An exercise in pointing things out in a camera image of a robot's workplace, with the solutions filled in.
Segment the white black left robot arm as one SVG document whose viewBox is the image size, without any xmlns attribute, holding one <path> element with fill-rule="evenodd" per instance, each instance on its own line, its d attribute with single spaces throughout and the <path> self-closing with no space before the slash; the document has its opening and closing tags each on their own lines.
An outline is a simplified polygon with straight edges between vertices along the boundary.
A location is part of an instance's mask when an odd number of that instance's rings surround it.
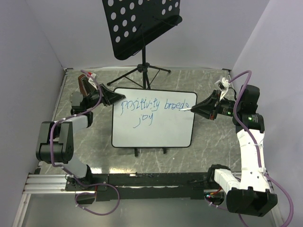
<svg viewBox="0 0 303 227">
<path fill-rule="evenodd" d="M 99 104 L 110 106 L 125 98 L 125 95 L 108 89 L 104 84 L 87 96 L 81 92 L 72 93 L 70 116 L 41 123 L 36 158 L 63 169 L 81 189 L 90 189 L 94 183 L 93 175 L 90 167 L 74 156 L 74 134 L 92 125 L 92 110 Z"/>
</svg>

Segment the blue capped whiteboard marker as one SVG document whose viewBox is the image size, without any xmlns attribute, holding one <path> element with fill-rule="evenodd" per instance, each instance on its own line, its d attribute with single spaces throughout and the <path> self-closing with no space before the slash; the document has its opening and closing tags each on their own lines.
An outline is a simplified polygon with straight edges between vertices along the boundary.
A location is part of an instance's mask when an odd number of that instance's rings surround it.
<svg viewBox="0 0 303 227">
<path fill-rule="evenodd" d="M 183 108 L 183 109 L 179 109 L 180 111 L 190 111 L 192 108 Z"/>
</svg>

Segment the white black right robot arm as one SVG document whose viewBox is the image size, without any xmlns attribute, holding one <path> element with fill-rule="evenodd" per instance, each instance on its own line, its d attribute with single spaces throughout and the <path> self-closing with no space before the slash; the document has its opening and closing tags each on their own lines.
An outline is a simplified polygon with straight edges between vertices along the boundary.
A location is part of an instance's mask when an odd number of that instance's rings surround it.
<svg viewBox="0 0 303 227">
<path fill-rule="evenodd" d="M 241 149 L 241 179 L 232 175 L 229 167 L 213 164 L 203 180 L 192 183 L 207 183 L 211 188 L 219 186 L 226 193 L 227 210 L 231 213 L 262 217 L 277 205 L 277 195 L 272 193 L 264 176 L 266 172 L 263 140 L 264 118 L 257 113 L 259 88 L 247 85 L 238 106 L 235 101 L 221 98 L 222 91 L 214 90 L 204 101 L 191 108 L 191 112 L 206 119 L 214 120 L 217 115 L 232 118 Z"/>
</svg>

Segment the white rectangular whiteboard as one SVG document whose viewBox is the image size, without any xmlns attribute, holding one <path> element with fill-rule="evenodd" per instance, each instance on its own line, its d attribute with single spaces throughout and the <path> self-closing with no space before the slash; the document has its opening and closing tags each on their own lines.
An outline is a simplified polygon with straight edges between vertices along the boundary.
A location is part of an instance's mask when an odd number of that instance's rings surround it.
<svg viewBox="0 0 303 227">
<path fill-rule="evenodd" d="M 112 146 L 115 148 L 187 148 L 194 113 L 180 111 L 197 103 L 195 92 L 116 88 L 126 96 L 113 106 Z"/>
</svg>

